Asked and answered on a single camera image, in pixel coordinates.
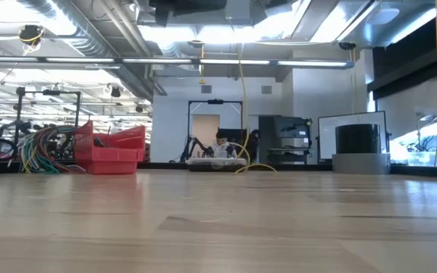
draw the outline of wood grain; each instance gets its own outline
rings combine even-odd
[[[0,175],[0,272],[437,271],[437,179]]]

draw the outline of red storage tray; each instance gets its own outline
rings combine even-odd
[[[108,147],[95,147],[94,137]],[[146,152],[146,128],[134,127],[107,135],[93,133],[93,122],[75,130],[77,164],[90,174],[133,174]]]

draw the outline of exposed ductwork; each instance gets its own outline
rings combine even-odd
[[[102,35],[80,12],[80,10],[68,0],[17,0],[25,8],[39,12],[51,20],[70,20],[76,27],[76,36],[86,37],[85,40],[70,40],[66,43],[86,57],[114,58],[119,54],[108,44]],[[154,90],[160,95],[166,95],[162,88],[156,88],[151,80],[145,80],[136,75],[130,68],[122,65],[120,69],[111,71],[118,77],[135,96],[152,100]]]

